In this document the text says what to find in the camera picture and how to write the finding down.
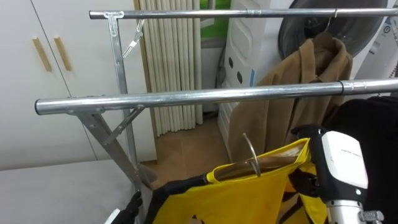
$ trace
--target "wooden handle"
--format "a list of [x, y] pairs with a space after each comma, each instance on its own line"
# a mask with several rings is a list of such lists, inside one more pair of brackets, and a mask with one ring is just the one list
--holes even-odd
[[51, 72], [50, 62], [49, 62], [49, 60], [48, 60], [48, 58], [47, 58], [47, 56], [46, 56], [46, 54], [44, 52], [42, 43], [40, 43], [39, 38], [38, 37], [33, 38], [32, 41], [33, 41], [33, 44], [35, 45], [35, 48], [37, 50], [37, 53], [39, 54], [40, 59], [43, 62], [45, 70], [48, 71], [48, 72]]
[[67, 52], [65, 51], [65, 48], [63, 47], [62, 41], [60, 37], [54, 38], [55, 45], [57, 45], [58, 51], [60, 52], [61, 58], [63, 65], [65, 66], [65, 69], [67, 71], [72, 70], [72, 66], [70, 65], [69, 58], [67, 56]]

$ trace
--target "metal clip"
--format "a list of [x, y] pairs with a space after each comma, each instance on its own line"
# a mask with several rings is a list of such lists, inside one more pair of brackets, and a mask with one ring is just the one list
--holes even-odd
[[127, 49], [123, 52], [123, 59], [125, 59], [129, 55], [130, 51], [137, 45], [137, 43], [139, 42], [139, 40], [143, 36], [142, 28], [144, 27], [144, 21], [145, 21], [144, 19], [140, 19], [138, 21], [136, 34], [135, 34], [134, 39], [132, 40], [132, 42], [127, 47]]
[[111, 36], [116, 37], [118, 35], [118, 19], [124, 17], [124, 12], [105, 12], [104, 17], [108, 19]]

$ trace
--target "metal frame leg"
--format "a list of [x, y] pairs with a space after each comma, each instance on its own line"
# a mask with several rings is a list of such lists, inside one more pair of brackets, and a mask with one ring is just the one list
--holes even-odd
[[[89, 132], [97, 139], [97, 141], [102, 145], [105, 151], [111, 156], [111, 158], [116, 162], [119, 168], [124, 172], [124, 174], [133, 183], [134, 190], [141, 191], [141, 179], [137, 169], [134, 168], [128, 156], [124, 152], [122, 146], [117, 139], [109, 143], [104, 143], [110, 135], [112, 130], [109, 128], [108, 124], [100, 114], [91, 113], [77, 113], [79, 120], [86, 126]], [[144, 207], [141, 206], [138, 214], [138, 219], [136, 223], [144, 223], [145, 214]]]
[[[122, 48], [121, 48], [121, 41], [120, 41], [120, 35], [119, 35], [119, 21], [118, 21], [118, 19], [121, 19], [124, 17], [124, 12], [122, 12], [122, 11], [107, 12], [105, 14], [105, 17], [108, 18], [109, 31], [111, 34], [114, 68], [116, 71], [116, 78], [118, 79], [119, 91], [121, 94], [127, 94], [126, 72], [124, 71], [123, 52], [122, 52]], [[123, 118], [124, 119], [129, 119], [130, 116], [131, 116], [130, 110], [123, 110]], [[135, 191], [141, 191], [141, 180], [137, 176], [138, 158], [137, 158], [137, 151], [136, 151], [136, 143], [134, 140], [134, 131], [132, 130], [131, 123], [127, 124], [127, 126], [126, 126], [126, 137], [127, 137], [127, 151], [128, 151], [130, 161], [131, 161], [130, 165], [132, 164], [133, 169], [135, 171], [134, 177], [137, 177], [136, 180], [133, 179], [132, 182], [134, 184]], [[114, 140], [111, 143], [109, 143], [109, 146], [114, 144], [114, 142], [117, 142], [117, 140]], [[143, 209], [140, 209], [137, 222], [143, 223], [144, 219], [145, 219], [145, 214], [143, 212]]]
[[[127, 94], [127, 83], [126, 73], [124, 71], [123, 53], [121, 48], [121, 41], [119, 35], [119, 22], [118, 19], [124, 17], [124, 13], [121, 12], [107, 12], [106, 17], [108, 18], [109, 31], [111, 34], [112, 52], [114, 59], [114, 68], [116, 71], [116, 78], [118, 79], [118, 87], [121, 94]], [[130, 110], [123, 110], [123, 117], [127, 118], [130, 115]], [[127, 136], [127, 150], [129, 153], [130, 160], [134, 168], [137, 169], [138, 159], [136, 152], [136, 143], [134, 141], [134, 132], [132, 125], [129, 124], [126, 127]]]

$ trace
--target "metal hanger hook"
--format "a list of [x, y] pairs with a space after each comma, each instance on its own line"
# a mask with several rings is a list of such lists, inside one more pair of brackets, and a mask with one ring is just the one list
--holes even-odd
[[[336, 8], [335, 9], [335, 19], [337, 18], [337, 11], [338, 11], [338, 9]], [[328, 31], [328, 29], [330, 27], [330, 22], [331, 22], [331, 17], [329, 17], [328, 25], [326, 26], [325, 31]]]
[[251, 141], [248, 138], [248, 136], [246, 135], [246, 133], [243, 133], [243, 137], [248, 142], [251, 154], [253, 155], [253, 160], [249, 161], [249, 163], [253, 166], [253, 169], [254, 169], [256, 175], [258, 177], [260, 177], [261, 176], [261, 170], [260, 170], [259, 161], [258, 161], [257, 156], [256, 156], [256, 152], [254, 151], [253, 145], [251, 144]]

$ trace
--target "metal pole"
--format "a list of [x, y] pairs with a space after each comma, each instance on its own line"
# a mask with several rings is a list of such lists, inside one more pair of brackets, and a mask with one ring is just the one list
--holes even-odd
[[137, 106], [150, 108], [276, 98], [359, 95], [392, 91], [398, 91], [398, 78], [37, 100], [35, 107], [39, 115], [75, 114], [79, 111], [125, 110]]
[[[116, 78], [118, 80], [119, 91], [121, 94], [127, 94], [126, 73], [124, 71], [123, 53], [121, 48], [118, 22], [118, 19], [123, 17], [123, 13], [108, 12], [105, 14], [105, 16], [108, 18], [109, 30], [111, 34], [114, 68], [116, 71]], [[129, 115], [130, 110], [123, 110], [124, 118], [127, 118]], [[132, 161], [134, 168], [137, 169], [138, 160], [136, 155], [136, 145], [134, 142], [134, 133], [132, 131], [131, 124], [126, 127], [126, 135], [130, 160]]]
[[91, 19], [107, 19], [107, 13], [123, 13], [120, 19], [214, 18], [214, 17], [358, 17], [397, 16], [398, 9], [245, 9], [245, 10], [159, 10], [159, 11], [90, 11]]
[[[126, 81], [126, 72], [124, 70], [124, 62], [123, 62], [123, 52], [121, 48], [120, 34], [119, 34], [119, 21], [118, 19], [123, 18], [123, 12], [106, 12], [104, 17], [108, 19], [109, 31], [111, 35], [111, 43], [112, 43], [112, 52], [113, 52], [113, 60], [114, 60], [114, 68], [116, 71], [116, 78], [118, 80], [118, 87], [121, 94], [127, 94], [127, 81]], [[130, 116], [130, 109], [123, 110], [124, 119]], [[132, 130], [132, 124], [129, 123], [126, 126], [126, 137], [127, 137], [127, 151], [130, 157], [131, 164], [134, 170], [137, 172], [138, 170], [138, 158], [136, 151], [136, 143], [134, 140], [134, 132]], [[134, 190], [141, 191], [141, 179], [138, 178], [137, 175], [134, 176], [132, 180], [134, 185]], [[142, 209], [139, 212], [138, 223], [142, 223], [144, 221], [145, 214]]]

